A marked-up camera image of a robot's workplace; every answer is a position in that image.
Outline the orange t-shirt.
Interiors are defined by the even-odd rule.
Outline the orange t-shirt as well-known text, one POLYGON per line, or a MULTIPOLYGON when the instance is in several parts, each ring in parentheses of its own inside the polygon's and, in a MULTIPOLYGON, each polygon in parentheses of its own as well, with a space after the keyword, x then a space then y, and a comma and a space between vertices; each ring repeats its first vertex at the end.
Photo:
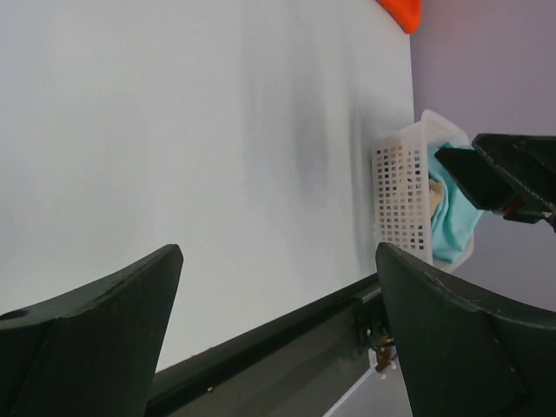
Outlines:
POLYGON ((422 16, 421 0, 377 0, 377 3, 406 34, 411 35, 419 28, 422 16))

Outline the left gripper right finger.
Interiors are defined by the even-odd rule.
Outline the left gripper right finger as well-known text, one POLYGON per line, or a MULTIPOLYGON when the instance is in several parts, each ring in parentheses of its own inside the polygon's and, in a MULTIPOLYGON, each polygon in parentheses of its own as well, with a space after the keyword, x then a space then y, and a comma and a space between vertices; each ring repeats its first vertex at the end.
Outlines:
POLYGON ((553 416, 555 314, 381 243, 375 260, 415 416, 553 416))

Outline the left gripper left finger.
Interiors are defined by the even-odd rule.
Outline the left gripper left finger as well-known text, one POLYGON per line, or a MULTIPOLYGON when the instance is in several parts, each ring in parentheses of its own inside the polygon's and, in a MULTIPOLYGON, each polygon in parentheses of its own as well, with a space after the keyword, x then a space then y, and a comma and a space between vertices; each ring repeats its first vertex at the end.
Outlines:
POLYGON ((1 316, 3 416, 142 416, 182 271, 179 246, 1 316))

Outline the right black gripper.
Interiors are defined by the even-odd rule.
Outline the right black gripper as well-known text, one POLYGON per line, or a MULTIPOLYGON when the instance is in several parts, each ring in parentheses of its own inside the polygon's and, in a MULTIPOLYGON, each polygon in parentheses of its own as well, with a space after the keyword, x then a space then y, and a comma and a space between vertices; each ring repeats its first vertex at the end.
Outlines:
POLYGON ((507 221, 544 221, 555 230, 552 211, 527 203, 555 203, 555 136, 479 134, 472 147, 477 152, 442 147, 434 154, 468 201, 481 210, 505 210, 507 221), (514 201, 513 190, 520 196, 514 201))

